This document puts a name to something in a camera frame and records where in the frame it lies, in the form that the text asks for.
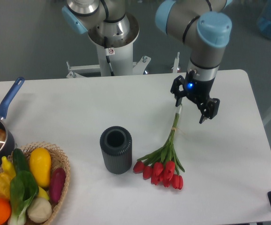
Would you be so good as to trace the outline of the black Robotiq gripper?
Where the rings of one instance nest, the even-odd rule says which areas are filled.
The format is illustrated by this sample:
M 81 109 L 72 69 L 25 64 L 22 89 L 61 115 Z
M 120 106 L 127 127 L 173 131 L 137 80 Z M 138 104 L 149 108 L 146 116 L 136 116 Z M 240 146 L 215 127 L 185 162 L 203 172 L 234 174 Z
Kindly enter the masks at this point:
M 181 75 L 173 80 L 170 92 L 174 94 L 176 100 L 175 107 L 182 104 L 182 98 L 187 97 L 195 103 L 201 112 L 199 124 L 207 119 L 213 119 L 219 109 L 220 100 L 218 98 L 210 98 L 210 91 L 214 83 L 214 79 L 208 81 L 200 81 L 194 78 L 197 72 L 191 70 L 186 73 L 185 78 Z

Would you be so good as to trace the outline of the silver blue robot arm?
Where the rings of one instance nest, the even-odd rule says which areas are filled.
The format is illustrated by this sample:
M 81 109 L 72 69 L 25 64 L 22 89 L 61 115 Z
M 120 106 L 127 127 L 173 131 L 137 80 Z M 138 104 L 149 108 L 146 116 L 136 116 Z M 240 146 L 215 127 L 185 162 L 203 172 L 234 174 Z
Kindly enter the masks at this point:
M 195 103 L 201 122 L 218 113 L 220 101 L 211 98 L 210 91 L 232 29 L 230 18 L 222 13 L 228 4 L 228 0 L 166 0 L 155 15 L 159 30 L 191 49 L 186 75 L 173 81 L 171 92 L 176 105 L 184 97 Z M 135 73 L 133 43 L 139 25 L 123 0 L 69 0 L 62 15 L 76 33 L 88 34 L 96 45 L 102 76 Z

